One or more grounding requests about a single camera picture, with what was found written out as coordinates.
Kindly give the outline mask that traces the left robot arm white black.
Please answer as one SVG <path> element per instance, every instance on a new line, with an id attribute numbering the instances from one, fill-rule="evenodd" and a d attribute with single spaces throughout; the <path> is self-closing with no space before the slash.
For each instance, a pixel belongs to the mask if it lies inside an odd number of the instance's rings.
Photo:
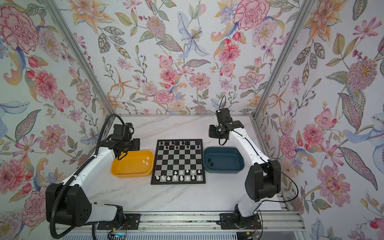
<path id="1" fill-rule="evenodd" d="M 112 204 L 95 204 L 89 200 L 90 188 L 104 168 L 121 160 L 130 151 L 140 150 L 140 139 L 134 139 L 131 123 L 114 125 L 114 131 L 99 141 L 95 152 L 72 175 L 46 190 L 47 221 L 72 228 L 94 223 L 120 226 L 125 222 L 123 208 Z"/>

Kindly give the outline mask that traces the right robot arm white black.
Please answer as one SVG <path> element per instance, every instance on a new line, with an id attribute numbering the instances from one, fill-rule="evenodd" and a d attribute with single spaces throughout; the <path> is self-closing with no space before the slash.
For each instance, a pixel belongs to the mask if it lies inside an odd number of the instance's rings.
<path id="1" fill-rule="evenodd" d="M 216 111 L 218 125 L 210 125 L 209 137 L 230 141 L 244 160 L 250 163 L 245 180 L 247 198 L 241 200 L 234 213 L 241 218 L 253 216 L 263 202 L 269 202 L 281 191 L 281 165 L 271 161 L 249 137 L 244 125 L 234 121 L 228 108 Z"/>

